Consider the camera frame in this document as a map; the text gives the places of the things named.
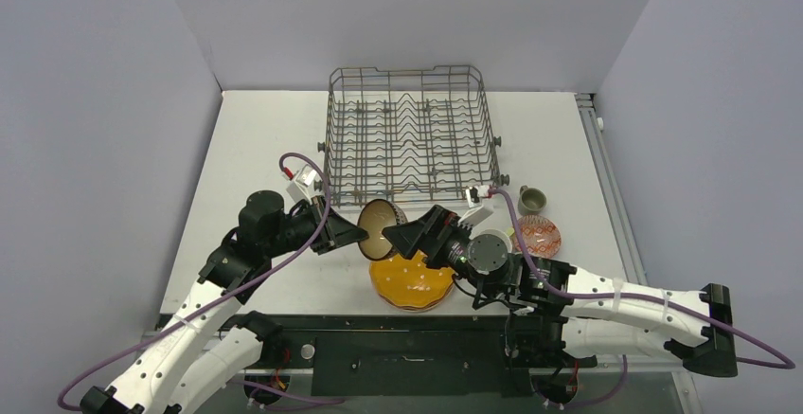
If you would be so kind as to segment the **aluminium side rail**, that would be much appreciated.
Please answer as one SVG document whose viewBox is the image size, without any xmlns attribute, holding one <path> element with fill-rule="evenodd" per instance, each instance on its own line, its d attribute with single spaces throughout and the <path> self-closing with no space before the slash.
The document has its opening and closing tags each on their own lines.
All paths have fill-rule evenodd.
<svg viewBox="0 0 803 414">
<path fill-rule="evenodd" d="M 629 282 L 647 284 L 646 272 L 638 252 L 633 229 L 605 147 L 604 122 L 596 111 L 594 95 L 577 93 L 575 102 L 627 279 Z"/>
</svg>

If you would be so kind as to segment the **orange patterned small bowl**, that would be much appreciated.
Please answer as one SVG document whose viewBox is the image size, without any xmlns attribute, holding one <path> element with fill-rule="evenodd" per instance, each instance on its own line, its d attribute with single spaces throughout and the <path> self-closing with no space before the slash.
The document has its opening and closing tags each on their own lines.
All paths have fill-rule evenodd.
<svg viewBox="0 0 803 414">
<path fill-rule="evenodd" d="M 546 259 L 555 257 L 562 246 L 557 226 L 542 215 L 525 215 L 517 220 L 529 254 Z"/>
</svg>

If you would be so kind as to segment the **small grey-green mug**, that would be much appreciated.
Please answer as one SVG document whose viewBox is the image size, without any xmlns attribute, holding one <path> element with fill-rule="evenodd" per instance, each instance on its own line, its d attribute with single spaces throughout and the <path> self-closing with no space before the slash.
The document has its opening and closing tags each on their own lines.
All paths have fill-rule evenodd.
<svg viewBox="0 0 803 414">
<path fill-rule="evenodd" d="M 546 195 L 527 185 L 519 188 L 518 210 L 523 216 L 540 214 L 547 205 Z"/>
</svg>

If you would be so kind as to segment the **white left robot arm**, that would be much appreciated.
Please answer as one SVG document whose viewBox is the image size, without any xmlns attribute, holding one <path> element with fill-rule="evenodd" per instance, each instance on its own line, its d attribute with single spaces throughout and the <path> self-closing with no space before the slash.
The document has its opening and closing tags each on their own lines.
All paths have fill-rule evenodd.
<svg viewBox="0 0 803 414">
<path fill-rule="evenodd" d="M 306 249 L 325 254 L 367 237 L 323 195 L 287 209 L 275 191 L 251 194 L 162 333 L 107 387 L 91 387 L 80 412 L 191 413 L 242 369 L 272 366 L 282 354 L 279 327 L 256 311 L 213 350 L 204 347 L 275 272 L 274 258 L 291 261 Z"/>
</svg>

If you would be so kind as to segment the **yellow polka dot plate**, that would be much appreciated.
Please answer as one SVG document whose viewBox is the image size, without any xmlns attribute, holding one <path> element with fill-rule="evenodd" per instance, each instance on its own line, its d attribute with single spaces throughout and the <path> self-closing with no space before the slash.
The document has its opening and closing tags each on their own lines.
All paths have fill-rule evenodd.
<svg viewBox="0 0 803 414">
<path fill-rule="evenodd" d="M 424 305 L 451 293 L 455 271 L 449 267 L 427 268 L 422 253 L 412 260 L 395 255 L 381 261 L 373 261 L 368 266 L 371 284 L 378 296 L 395 302 Z"/>
</svg>

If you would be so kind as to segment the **grey wire dish rack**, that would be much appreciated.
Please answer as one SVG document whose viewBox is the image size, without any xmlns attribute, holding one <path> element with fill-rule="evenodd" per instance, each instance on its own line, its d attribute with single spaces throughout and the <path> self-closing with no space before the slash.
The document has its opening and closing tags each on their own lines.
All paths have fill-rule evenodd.
<svg viewBox="0 0 803 414">
<path fill-rule="evenodd" d="M 340 67 L 329 77 L 324 156 L 332 201 L 362 207 L 453 203 L 502 173 L 482 73 L 469 64 L 426 69 Z"/>
</svg>

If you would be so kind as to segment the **dark patterned cream bowl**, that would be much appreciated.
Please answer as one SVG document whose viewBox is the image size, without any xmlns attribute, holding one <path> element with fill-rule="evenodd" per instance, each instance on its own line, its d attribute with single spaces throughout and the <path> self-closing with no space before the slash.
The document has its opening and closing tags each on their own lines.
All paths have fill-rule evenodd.
<svg viewBox="0 0 803 414">
<path fill-rule="evenodd" d="M 375 199 L 367 203 L 357 223 L 368 235 L 367 239 L 358 243 L 361 253 L 370 261 L 381 261 L 394 256 L 397 251 L 383 231 L 386 227 L 406 222 L 406 214 L 392 202 Z"/>
</svg>

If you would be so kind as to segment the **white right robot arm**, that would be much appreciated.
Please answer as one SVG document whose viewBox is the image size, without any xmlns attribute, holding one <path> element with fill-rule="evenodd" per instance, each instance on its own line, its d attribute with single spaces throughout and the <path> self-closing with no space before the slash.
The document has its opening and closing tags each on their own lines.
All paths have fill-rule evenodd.
<svg viewBox="0 0 803 414">
<path fill-rule="evenodd" d="M 514 315 L 539 317 L 547 330 L 535 336 L 534 350 L 547 364 L 635 354 L 675 359 L 704 376 L 738 374 L 729 291 L 720 284 L 670 291 L 603 277 L 525 255 L 498 231 L 473 235 L 439 206 L 382 235 L 403 256 L 420 253 L 430 268 L 453 269 L 474 287 L 475 309 L 498 302 Z"/>
</svg>

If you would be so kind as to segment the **black table frame rail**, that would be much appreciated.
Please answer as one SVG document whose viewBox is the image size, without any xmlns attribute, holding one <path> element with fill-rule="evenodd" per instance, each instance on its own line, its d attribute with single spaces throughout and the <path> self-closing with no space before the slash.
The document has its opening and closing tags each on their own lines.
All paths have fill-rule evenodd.
<svg viewBox="0 0 803 414">
<path fill-rule="evenodd" d="M 507 315 L 268 315 L 248 378 L 272 373 L 318 397 L 528 396 L 566 384 L 575 358 L 559 322 Z"/>
</svg>

